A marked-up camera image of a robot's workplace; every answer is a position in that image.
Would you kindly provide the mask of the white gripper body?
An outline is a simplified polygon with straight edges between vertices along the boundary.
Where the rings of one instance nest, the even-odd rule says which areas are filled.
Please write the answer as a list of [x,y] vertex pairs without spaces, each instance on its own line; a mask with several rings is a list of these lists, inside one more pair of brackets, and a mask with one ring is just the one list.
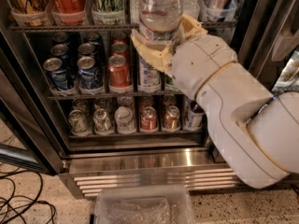
[[172,60],[174,85],[194,100],[203,84],[228,63],[236,63],[237,54],[218,36],[194,37],[177,47]]

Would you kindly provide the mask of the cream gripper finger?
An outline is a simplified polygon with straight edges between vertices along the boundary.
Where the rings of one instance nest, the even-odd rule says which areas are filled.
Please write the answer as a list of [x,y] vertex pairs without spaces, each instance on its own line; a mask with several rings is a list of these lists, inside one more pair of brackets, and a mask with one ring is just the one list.
[[202,27],[202,23],[184,13],[178,30],[179,42],[183,43],[190,38],[202,37],[204,35],[207,35],[207,30]]
[[149,41],[136,29],[131,40],[137,53],[151,66],[163,73],[169,73],[173,59],[173,45],[169,41]]

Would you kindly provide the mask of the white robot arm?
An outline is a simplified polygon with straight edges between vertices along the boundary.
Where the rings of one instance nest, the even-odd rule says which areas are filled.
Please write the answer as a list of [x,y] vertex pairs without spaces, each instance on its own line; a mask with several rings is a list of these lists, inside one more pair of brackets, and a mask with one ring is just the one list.
[[204,109],[214,145],[244,183],[262,189],[299,173],[297,92],[274,96],[222,38],[189,15],[181,19],[177,47],[137,30],[131,39],[147,63]]

